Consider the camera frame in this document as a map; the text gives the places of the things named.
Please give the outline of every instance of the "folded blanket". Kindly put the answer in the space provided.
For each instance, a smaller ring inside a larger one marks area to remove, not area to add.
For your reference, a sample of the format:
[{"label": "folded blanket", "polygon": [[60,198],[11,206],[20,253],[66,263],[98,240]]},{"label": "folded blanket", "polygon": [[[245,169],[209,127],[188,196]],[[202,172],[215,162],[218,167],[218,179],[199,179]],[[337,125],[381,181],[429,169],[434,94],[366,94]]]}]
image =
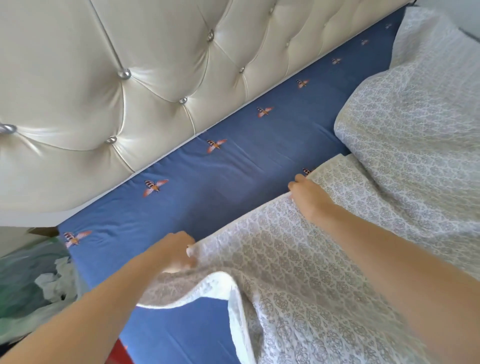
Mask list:
[{"label": "folded blanket", "polygon": [[[409,8],[390,70],[365,80],[338,115],[353,155],[309,175],[352,213],[480,279],[480,47],[446,18]],[[160,275],[140,305],[228,300],[246,363],[434,363],[287,195],[198,242],[197,269]]]}]

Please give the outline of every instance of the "person's left arm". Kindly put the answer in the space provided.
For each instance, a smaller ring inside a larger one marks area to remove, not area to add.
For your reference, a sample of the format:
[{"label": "person's left arm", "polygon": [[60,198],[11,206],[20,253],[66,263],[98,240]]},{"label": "person's left arm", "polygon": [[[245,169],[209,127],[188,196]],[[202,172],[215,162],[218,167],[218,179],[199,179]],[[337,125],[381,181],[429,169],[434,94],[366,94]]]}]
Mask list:
[{"label": "person's left arm", "polygon": [[0,364],[104,364],[130,313],[160,272],[191,268],[194,244],[169,234],[12,348]]}]

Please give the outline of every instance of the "person's left hand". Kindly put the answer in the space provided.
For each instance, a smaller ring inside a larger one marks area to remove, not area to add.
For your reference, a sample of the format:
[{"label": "person's left hand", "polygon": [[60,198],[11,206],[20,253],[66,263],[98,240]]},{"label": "person's left hand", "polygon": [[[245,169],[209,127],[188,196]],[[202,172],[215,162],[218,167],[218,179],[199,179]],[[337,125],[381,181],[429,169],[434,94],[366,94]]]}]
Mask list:
[{"label": "person's left hand", "polygon": [[184,231],[168,234],[153,244],[146,253],[163,262],[162,272],[177,273],[196,266],[197,260],[187,255],[187,248],[195,244],[195,240]]}]

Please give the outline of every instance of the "bed sheet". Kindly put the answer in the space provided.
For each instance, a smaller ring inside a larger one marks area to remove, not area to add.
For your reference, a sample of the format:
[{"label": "bed sheet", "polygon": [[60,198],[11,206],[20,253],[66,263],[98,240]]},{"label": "bed sheet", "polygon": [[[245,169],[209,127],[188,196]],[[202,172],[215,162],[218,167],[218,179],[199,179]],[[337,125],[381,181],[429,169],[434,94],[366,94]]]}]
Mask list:
[{"label": "bed sheet", "polygon": [[[169,232],[202,239],[285,193],[349,150],[336,116],[368,76],[388,69],[404,9],[374,24],[94,202],[59,228],[84,234],[70,252],[90,287]],[[120,336],[136,364],[239,363],[227,302],[137,307]]]}]

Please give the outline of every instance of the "hand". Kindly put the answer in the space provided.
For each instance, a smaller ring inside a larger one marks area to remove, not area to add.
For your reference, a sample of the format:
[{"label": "hand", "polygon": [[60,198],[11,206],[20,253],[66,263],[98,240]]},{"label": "hand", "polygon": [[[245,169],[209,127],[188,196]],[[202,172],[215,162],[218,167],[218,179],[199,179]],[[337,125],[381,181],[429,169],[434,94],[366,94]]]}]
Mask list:
[{"label": "hand", "polygon": [[177,273],[196,266],[196,259],[187,255],[187,248],[194,244],[195,240],[190,235],[180,231],[168,234],[148,248],[146,253],[163,262],[162,272]]},{"label": "hand", "polygon": [[318,219],[335,206],[322,187],[301,174],[295,176],[295,182],[288,184],[288,189],[292,192],[291,198],[302,215],[314,224],[318,225]]}]

